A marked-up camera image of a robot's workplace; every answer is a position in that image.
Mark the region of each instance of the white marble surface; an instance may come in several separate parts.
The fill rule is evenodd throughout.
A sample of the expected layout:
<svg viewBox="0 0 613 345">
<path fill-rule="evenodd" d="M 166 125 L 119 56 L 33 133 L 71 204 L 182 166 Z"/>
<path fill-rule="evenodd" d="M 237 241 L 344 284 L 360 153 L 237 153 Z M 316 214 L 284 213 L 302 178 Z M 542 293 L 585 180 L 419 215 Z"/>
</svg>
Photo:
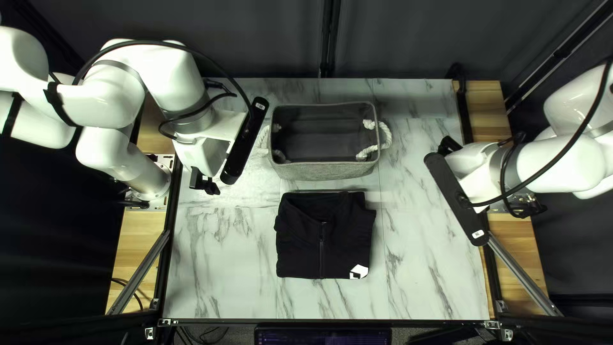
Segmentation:
<svg viewBox="0 0 613 345">
<path fill-rule="evenodd" d="M 394 134 L 373 173 L 358 179 L 281 180 L 253 155 L 219 196 L 184 174 L 164 317 L 206 319 L 486 319 L 479 251 L 466 239 L 423 163 L 440 139 L 460 140 L 448 80 L 238 79 L 250 98 L 279 103 L 371 101 Z M 219 103 L 243 110 L 237 99 Z M 363 190 L 377 210 L 365 279 L 276 276 L 273 224 L 295 190 Z"/>
</svg>

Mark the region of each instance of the cable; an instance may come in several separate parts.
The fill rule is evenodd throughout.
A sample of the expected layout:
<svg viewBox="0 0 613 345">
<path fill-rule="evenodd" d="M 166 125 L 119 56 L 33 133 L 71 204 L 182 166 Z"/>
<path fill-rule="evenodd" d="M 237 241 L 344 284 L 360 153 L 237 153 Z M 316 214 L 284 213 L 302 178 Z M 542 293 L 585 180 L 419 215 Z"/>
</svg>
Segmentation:
<svg viewBox="0 0 613 345">
<path fill-rule="evenodd" d="M 206 88 L 209 88 L 209 87 L 220 88 L 220 89 L 223 89 L 225 92 L 232 93 L 222 82 L 218 82 L 217 80 L 208 80 L 207 78 L 203 78 L 203 79 L 204 79 L 204 86 Z"/>
<path fill-rule="evenodd" d="M 209 333 L 211 333 L 211 332 L 213 332 L 213 331 L 216 331 L 217 329 L 219 329 L 219 327 L 213 327 L 213 329 L 211 329 L 211 330 L 204 331 L 204 333 L 202 333 L 200 336 L 203 336 L 203 335 L 205 335 L 205 334 L 209 334 Z M 193 335 L 193 334 L 192 334 L 192 333 L 189 331 L 189 329 L 188 329 L 188 328 L 184 328 L 184 329 L 183 329 L 183 332 L 185 333 L 185 335 L 186 335 L 186 336 L 188 336 L 188 338 L 192 339 L 192 340 L 193 340 L 193 341 L 195 341 L 196 343 L 201 344 L 201 345 L 207 345 L 206 343 L 203 343 L 203 342 L 202 342 L 202 339 L 198 339 L 198 338 L 196 338 L 196 336 L 194 336 L 194 335 Z"/>
<path fill-rule="evenodd" d="M 164 125 L 166 125 L 167 123 L 178 121 L 178 120 L 182 120 L 182 119 L 188 118 L 188 117 L 192 117 L 192 116 L 198 114 L 199 112 L 202 112 L 202 111 L 208 109 L 213 103 L 215 103 L 216 101 L 218 101 L 218 100 L 220 100 L 220 99 L 222 99 L 224 97 L 236 97 L 236 96 L 237 95 L 235 93 L 232 93 L 232 92 L 221 93 L 221 94 L 219 94 L 219 95 L 209 99 L 208 102 L 206 102 L 202 107 L 199 107 L 196 110 L 188 112 L 187 114 L 175 116 L 175 117 L 172 117 L 172 118 L 169 118 L 167 120 L 162 121 L 162 123 L 160 123 L 159 126 L 158 126 L 158 132 L 161 135 L 163 135 L 163 136 L 165 136 L 167 138 L 170 138 L 170 139 L 173 139 L 173 140 L 177 140 L 178 138 L 176 136 L 174 136 L 174 135 L 172 135 L 170 133 L 165 132 L 162 127 L 164 127 Z"/>
<path fill-rule="evenodd" d="M 502 192 L 502 194 L 504 194 L 506 192 L 506 186 L 504 184 L 504 174 L 506 172 L 506 166 L 508 165 L 509 160 L 513 156 L 513 153 L 515 152 L 515 150 L 517 149 L 519 144 L 521 144 L 524 141 L 525 138 L 526 138 L 526 133 L 524 133 L 524 132 L 519 132 L 516 135 L 514 135 L 513 136 L 513 146 L 511 147 L 509 152 L 507 152 L 506 155 L 504 155 L 504 157 L 502 159 L 502 164 L 500 166 L 500 192 Z M 515 217 L 515 218 L 522 218 L 521 216 L 517 215 L 515 213 L 515 211 L 513 211 L 511 209 L 511 204 L 509 203 L 509 199 L 508 198 L 502 198 L 502 201 L 504 203 L 504 206 L 506 207 L 506 210 L 509 211 L 509 213 L 513 217 Z"/>
<path fill-rule="evenodd" d="M 119 285 L 123 285 L 124 287 L 126 286 L 126 283 L 119 281 L 117 278 L 111 278 L 111 281 L 116 282 Z M 139 302 L 140 311 L 143 311 L 143 303 L 140 301 L 140 298 L 136 295 L 136 293 L 134 293 L 134 298 L 136 298 L 136 301 Z"/>
<path fill-rule="evenodd" d="M 59 81 L 59 79 L 55 76 L 55 74 L 53 72 L 49 72 L 49 76 L 51 77 L 51 79 L 53 79 L 54 82 L 61 84 L 62 82 Z"/>
<path fill-rule="evenodd" d="M 187 332 L 185 331 L 185 328 L 179 326 L 179 330 L 183 331 L 183 333 L 185 334 L 185 336 L 187 337 L 187 339 L 189 341 L 189 345 L 194 345 L 194 343 L 192 343 L 191 339 L 189 339 L 189 336 L 188 336 Z"/>
<path fill-rule="evenodd" d="M 217 344 L 218 342 L 220 342 L 220 341 L 221 341 L 221 340 L 222 340 L 222 339 L 223 339 L 223 338 L 226 336 L 226 334 L 228 333 L 228 331 L 229 331 L 229 330 L 230 330 L 230 327 L 226 327 L 226 330 L 224 331 L 224 334 L 222 334 L 222 335 L 221 335 L 219 338 L 217 338 L 216 340 L 211 341 L 211 342 L 209 342 L 209 341 L 206 341 L 206 340 L 202 339 L 202 336 L 203 336 L 203 335 L 205 335 L 205 334 L 211 333 L 213 330 L 212 330 L 212 331 L 208 331 L 208 332 L 205 332 L 205 333 L 201 334 L 201 335 L 200 335 L 198 338 L 200 338 L 200 340 L 202 340 L 202 342 L 203 342 L 205 345 L 213 345 L 213 344 Z"/>
<path fill-rule="evenodd" d="M 181 335 L 181 332 L 179 332 L 177 330 L 177 334 L 179 335 L 179 338 L 181 338 L 181 341 L 183 342 L 184 345 L 188 345 L 187 342 L 185 341 L 185 339 L 183 339 L 183 336 Z"/>
<path fill-rule="evenodd" d="M 534 180 L 536 180 L 538 177 L 543 175 L 547 170 L 549 170 L 552 166 L 558 163 L 558 161 L 560 161 L 562 157 L 564 157 L 564 155 L 568 152 L 568 150 L 571 149 L 571 147 L 575 144 L 575 142 L 579 140 L 579 137 L 583 134 L 583 131 L 585 130 L 587 125 L 590 123 L 590 120 L 594 116 L 596 109 L 600 105 L 600 101 L 602 100 L 604 91 L 606 89 L 607 77 L 609 75 L 609 70 L 611 69 L 611 62 L 612 60 L 608 60 L 607 63 L 604 65 L 603 76 L 600 80 L 600 86 L 598 87 L 598 93 L 596 94 L 596 98 L 594 99 L 594 102 L 592 103 L 592 106 L 590 107 L 590 111 L 587 112 L 585 119 L 577 128 L 577 131 L 573 134 L 573 136 L 566 143 L 566 145 L 558 152 L 558 154 L 555 157 L 553 157 L 553 159 L 551 159 L 549 163 L 545 164 L 539 171 L 535 172 L 532 176 L 530 176 L 528 179 L 526 179 L 519 185 L 516 185 L 515 187 L 509 189 L 508 191 L 502 193 L 501 195 L 498 195 L 497 197 L 489 199 L 487 201 L 481 201 L 480 203 L 468 203 L 467 204 L 468 207 L 487 206 L 491 203 L 495 203 L 496 201 L 509 197 L 513 193 L 521 190 L 522 188 L 526 187 L 530 183 L 534 182 Z"/>
<path fill-rule="evenodd" d="M 134 40 L 134 41 L 126 41 L 126 42 L 120 42 L 120 43 L 117 43 L 117 44 L 113 44 L 113 45 L 111 45 L 109 47 L 106 47 L 106 48 L 100 50 L 92 58 L 90 58 L 85 63 L 85 65 L 81 68 L 81 70 L 79 70 L 79 72 L 75 76 L 75 79 L 72 81 L 72 84 L 73 85 L 78 85 L 79 81 L 81 81 L 81 79 L 85 76 L 87 71 L 89 71 L 89 69 L 94 64 L 94 62 L 96 62 L 96 60 L 98 60 L 100 57 L 104 56 L 108 52 L 111 52 L 111 51 L 119 49 L 119 48 L 128 47 L 130 45 L 159 45 L 161 47 L 175 48 L 175 49 L 182 50 L 184 52 L 188 52 L 188 53 L 190 53 L 190 54 L 192 54 L 192 55 L 194 55 L 194 56 L 196 56 L 196 57 L 198 57 L 200 59 L 208 61 L 211 65 L 213 65 L 213 67 L 223 77 L 227 78 L 228 81 L 237 89 L 238 93 L 243 98 L 243 100 L 245 102 L 245 105 L 247 106 L 247 113 L 249 114 L 249 119 L 253 118 L 253 110 L 251 108 L 251 103 L 249 102 L 249 99 L 247 98 L 247 95 L 243 91 L 243 88 L 240 87 L 240 85 L 236 82 L 236 80 L 234 80 L 234 78 L 232 78 L 226 72 L 225 69 L 223 69 L 218 63 L 216 63 L 210 57 L 204 55 L 203 53 L 198 52 L 197 50 L 185 47 L 184 45 L 180 45 L 180 44 L 161 42 L 161 41 L 156 41 L 156 40 L 151 40 L 151 39 L 139 39 L 139 40 Z"/>
<path fill-rule="evenodd" d="M 126 332 L 126 334 L 123 335 L 123 339 L 121 340 L 121 344 L 120 345 L 124 345 L 126 343 L 127 339 L 128 339 L 128 332 Z"/>
<path fill-rule="evenodd" d="M 149 208 L 149 201 L 136 201 L 136 200 L 118 200 L 117 205 L 124 207 L 140 207 L 141 209 Z"/>
</svg>

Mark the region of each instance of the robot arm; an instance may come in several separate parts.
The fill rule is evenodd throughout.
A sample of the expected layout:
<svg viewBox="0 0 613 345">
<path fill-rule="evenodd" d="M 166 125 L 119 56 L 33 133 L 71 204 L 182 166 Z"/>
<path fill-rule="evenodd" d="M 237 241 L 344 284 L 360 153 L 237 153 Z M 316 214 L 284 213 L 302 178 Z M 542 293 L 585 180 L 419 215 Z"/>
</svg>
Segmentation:
<svg viewBox="0 0 613 345">
<path fill-rule="evenodd" d="M 591 198 L 613 189 L 613 70 L 604 75 L 604 65 L 583 73 L 547 99 L 544 110 L 551 127 L 535 141 L 515 149 L 508 158 L 505 185 L 508 190 L 525 182 L 561 151 L 585 120 L 603 78 L 606 91 L 583 134 L 556 164 L 518 191 L 515 198 L 556 192 Z M 497 143 L 478 142 L 445 157 L 471 203 L 502 194 L 500 170 L 509 150 Z M 474 210 L 481 212 L 486 207 Z"/>
<path fill-rule="evenodd" d="M 167 118 L 168 127 L 174 130 L 177 155 L 189 170 L 196 168 L 199 174 L 213 177 L 230 144 L 235 140 L 240 143 L 230 151 L 225 175 L 222 174 L 225 183 L 234 183 L 267 106 L 257 104 L 264 111 L 255 112 L 257 116 L 252 116 L 253 110 L 248 106 L 251 115 L 247 120 L 245 113 L 216 116 L 191 53 L 206 56 L 186 52 L 175 41 L 166 41 L 170 47 L 150 41 L 116 46 L 125 41 L 129 40 L 108 41 L 103 49 L 111 45 L 114 48 L 91 65 L 78 85 L 71 85 L 71 80 L 57 85 L 47 81 L 47 57 L 40 43 L 23 31 L 0 27 L 0 93 L 9 91 L 0 95 L 0 121 L 7 122 L 5 114 L 12 104 L 10 92 L 17 92 L 26 102 L 11 133 L 13 137 L 59 148 L 70 141 L 73 126 L 83 126 L 77 159 L 128 184 L 142 195 L 141 199 L 152 200 L 162 197 L 168 189 L 169 172 L 152 164 L 128 141 L 148 91 Z M 230 81 L 248 102 L 236 82 Z"/>
</svg>

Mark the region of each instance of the rope handle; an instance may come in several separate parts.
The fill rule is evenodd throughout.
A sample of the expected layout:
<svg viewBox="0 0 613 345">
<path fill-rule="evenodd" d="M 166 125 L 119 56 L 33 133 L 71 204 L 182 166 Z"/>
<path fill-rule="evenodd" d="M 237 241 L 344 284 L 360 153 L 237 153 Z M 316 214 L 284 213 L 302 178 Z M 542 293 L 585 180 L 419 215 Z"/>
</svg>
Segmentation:
<svg viewBox="0 0 613 345">
<path fill-rule="evenodd" d="M 381 144 L 381 150 L 388 149 L 392 145 L 392 132 L 389 130 L 389 127 L 385 123 L 381 121 L 375 123 L 375 121 L 373 120 L 363 120 L 362 123 L 364 124 L 364 127 L 366 127 L 366 129 L 368 130 L 373 130 L 376 126 L 376 123 L 379 124 L 379 129 L 381 129 L 381 131 L 385 134 L 385 141 Z M 366 149 L 363 149 L 356 155 L 356 160 L 365 161 L 366 158 L 368 158 L 369 153 L 377 151 L 378 149 L 378 145 L 368 146 Z"/>
<path fill-rule="evenodd" d="M 281 125 L 273 123 L 273 133 L 281 130 Z M 270 133 L 270 125 L 266 125 L 257 135 L 256 142 L 253 144 L 253 153 L 259 157 L 264 157 L 268 154 L 268 134 Z"/>
</svg>

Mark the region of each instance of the folded black jacket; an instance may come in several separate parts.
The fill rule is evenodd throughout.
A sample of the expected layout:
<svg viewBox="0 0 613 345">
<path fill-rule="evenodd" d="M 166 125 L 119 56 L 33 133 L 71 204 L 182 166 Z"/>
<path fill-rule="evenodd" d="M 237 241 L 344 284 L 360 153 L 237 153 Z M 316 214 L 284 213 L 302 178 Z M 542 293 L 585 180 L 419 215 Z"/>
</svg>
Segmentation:
<svg viewBox="0 0 613 345">
<path fill-rule="evenodd" d="M 285 193 L 275 219 L 276 275 L 365 277 L 375 216 L 364 192 Z"/>
</svg>

